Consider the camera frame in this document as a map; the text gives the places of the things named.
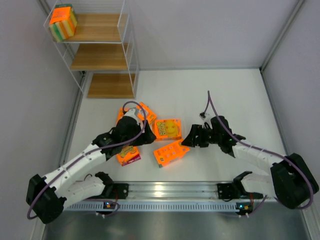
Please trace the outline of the striped sponge pack orange box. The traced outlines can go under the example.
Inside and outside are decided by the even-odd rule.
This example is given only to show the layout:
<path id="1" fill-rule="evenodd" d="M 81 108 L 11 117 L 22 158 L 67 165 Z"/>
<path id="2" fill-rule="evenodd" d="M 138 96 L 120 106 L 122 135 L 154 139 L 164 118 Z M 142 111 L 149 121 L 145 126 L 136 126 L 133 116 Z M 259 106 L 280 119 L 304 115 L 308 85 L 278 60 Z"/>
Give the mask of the striped sponge pack orange box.
<path id="1" fill-rule="evenodd" d="M 48 29 L 56 42 L 73 37 L 78 21 L 72 4 L 57 4 L 49 19 Z"/>

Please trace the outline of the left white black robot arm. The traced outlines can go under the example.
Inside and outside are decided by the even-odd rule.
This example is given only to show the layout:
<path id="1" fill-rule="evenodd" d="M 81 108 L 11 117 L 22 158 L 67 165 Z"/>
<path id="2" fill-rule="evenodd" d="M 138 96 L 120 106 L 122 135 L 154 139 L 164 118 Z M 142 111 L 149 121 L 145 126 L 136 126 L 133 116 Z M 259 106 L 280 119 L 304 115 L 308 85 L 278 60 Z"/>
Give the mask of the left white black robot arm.
<path id="1" fill-rule="evenodd" d="M 57 219 L 69 206 L 108 192 L 112 180 L 106 173 L 78 179 L 91 169 L 119 154 L 127 146 L 143 146 L 155 141 L 148 120 L 139 123 L 135 116 L 123 116 L 110 131 L 99 134 L 78 156 L 56 170 L 28 182 L 26 203 L 43 224 Z"/>

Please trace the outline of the yellow smiley sponge orange box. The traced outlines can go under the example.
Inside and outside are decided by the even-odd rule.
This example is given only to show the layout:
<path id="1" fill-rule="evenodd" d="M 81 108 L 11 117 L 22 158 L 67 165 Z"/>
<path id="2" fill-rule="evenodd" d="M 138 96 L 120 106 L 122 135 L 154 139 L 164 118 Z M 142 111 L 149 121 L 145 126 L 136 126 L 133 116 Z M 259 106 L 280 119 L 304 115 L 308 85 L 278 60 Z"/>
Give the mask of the yellow smiley sponge orange box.
<path id="1" fill-rule="evenodd" d="M 180 140 L 182 138 L 181 120 L 178 118 L 155 120 L 153 133 L 156 141 Z"/>

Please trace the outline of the pink sponge orange box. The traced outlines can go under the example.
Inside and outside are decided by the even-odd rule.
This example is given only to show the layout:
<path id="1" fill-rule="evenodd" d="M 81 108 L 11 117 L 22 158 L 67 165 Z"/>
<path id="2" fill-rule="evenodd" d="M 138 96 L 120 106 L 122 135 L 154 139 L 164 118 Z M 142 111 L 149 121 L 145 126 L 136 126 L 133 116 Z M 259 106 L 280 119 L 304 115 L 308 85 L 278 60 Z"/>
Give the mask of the pink sponge orange box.
<path id="1" fill-rule="evenodd" d="M 126 146 L 116 155 L 116 159 L 123 167 L 140 160 L 141 156 L 136 146 Z"/>

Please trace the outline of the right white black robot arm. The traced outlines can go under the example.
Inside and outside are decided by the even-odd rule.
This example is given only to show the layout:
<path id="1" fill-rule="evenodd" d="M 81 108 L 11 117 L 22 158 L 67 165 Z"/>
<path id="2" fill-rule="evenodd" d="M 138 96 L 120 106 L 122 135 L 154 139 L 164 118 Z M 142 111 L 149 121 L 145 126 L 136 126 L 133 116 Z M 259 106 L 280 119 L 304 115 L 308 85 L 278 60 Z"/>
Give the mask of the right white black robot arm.
<path id="1" fill-rule="evenodd" d="M 277 199 L 288 209 L 298 209 L 320 190 L 299 154 L 283 156 L 253 145 L 244 136 L 234 134 L 224 116 L 200 117 L 203 124 L 191 126 L 183 146 L 207 148 L 215 144 L 223 153 L 263 171 L 257 174 L 247 170 L 235 177 L 233 183 L 240 194 L 259 193 Z"/>

